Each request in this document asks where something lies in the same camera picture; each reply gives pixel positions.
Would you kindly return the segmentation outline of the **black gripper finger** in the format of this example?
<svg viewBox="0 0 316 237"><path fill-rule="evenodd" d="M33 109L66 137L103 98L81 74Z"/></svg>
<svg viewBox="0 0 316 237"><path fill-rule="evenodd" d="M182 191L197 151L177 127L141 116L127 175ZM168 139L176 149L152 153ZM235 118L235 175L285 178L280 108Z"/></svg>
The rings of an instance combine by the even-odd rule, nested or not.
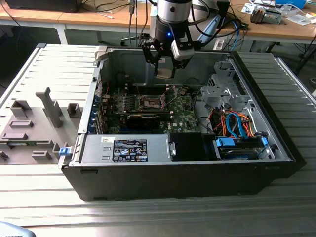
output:
<svg viewBox="0 0 316 237"><path fill-rule="evenodd" d="M154 75L158 75L158 64L162 57L163 47L158 47L158 51L155 56L151 53L151 46L154 46L151 42L144 42L142 44L143 54L145 56L145 60L148 63L154 65Z"/></svg>
<svg viewBox="0 0 316 237"><path fill-rule="evenodd" d="M184 59L184 60L178 61L178 60L176 60L174 58L171 58L171 59L172 59L173 68L172 68L170 77L174 78L176 70L185 68L186 65L188 64L188 60Z"/></svg>

